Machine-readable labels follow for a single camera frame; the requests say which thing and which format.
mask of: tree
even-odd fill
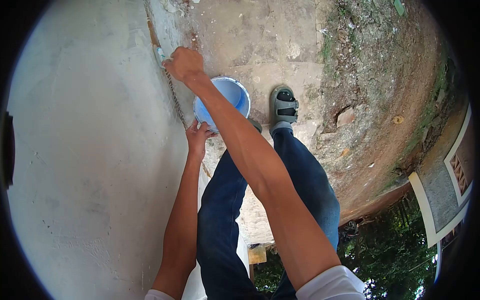
[[[436,248],[427,248],[425,227],[415,196],[405,196],[360,227],[360,235],[339,241],[343,265],[363,282],[368,299],[416,299],[432,284]],[[267,253],[267,262],[256,267],[259,291],[274,292],[283,265],[278,254]]]

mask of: blue jeans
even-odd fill
[[[274,149],[285,164],[295,190],[336,249],[340,205],[324,169],[293,136],[289,125],[273,129]],[[225,151],[198,212],[197,260],[209,300],[266,299],[250,281],[236,253],[239,227],[235,219],[240,215],[246,188],[247,181],[228,150]],[[272,299],[296,299],[285,271]]]

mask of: wrist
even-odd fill
[[[188,154],[187,154],[187,162],[190,162],[194,165],[201,165],[203,159],[204,158],[201,155],[199,155],[198,153],[194,153],[194,152],[189,151]]]
[[[193,91],[193,89],[198,86],[198,85],[202,85],[205,80],[207,80],[208,82],[210,82],[210,78],[208,77],[208,75],[205,73],[205,72],[197,72],[197,73],[193,73],[193,74],[189,74],[187,76],[185,76],[183,78],[183,83]]]

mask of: paint bucket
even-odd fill
[[[250,95],[247,89],[238,81],[230,77],[212,78],[213,85],[222,93],[222,95],[246,118],[250,114]],[[218,129],[208,113],[205,105],[199,97],[195,96],[193,101],[193,113],[199,123],[207,122],[211,126],[210,130],[218,133]]]

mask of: left arm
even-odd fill
[[[216,134],[207,123],[197,129],[198,121],[187,129],[188,156],[177,198],[168,219],[163,238],[163,257],[152,289],[180,300],[188,276],[196,266],[197,199],[200,165],[205,156],[205,141]]]

